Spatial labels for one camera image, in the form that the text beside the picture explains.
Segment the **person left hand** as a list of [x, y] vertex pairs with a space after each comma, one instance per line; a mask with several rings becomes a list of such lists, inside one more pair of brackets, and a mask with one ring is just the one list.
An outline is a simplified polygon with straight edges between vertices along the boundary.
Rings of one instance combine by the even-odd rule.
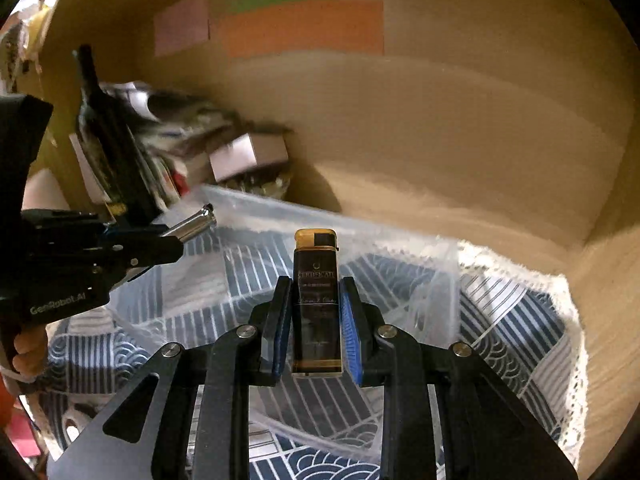
[[35, 378], [40, 375], [48, 362], [48, 334], [46, 326], [38, 325], [24, 328], [14, 338], [16, 356], [12, 365], [17, 373]]

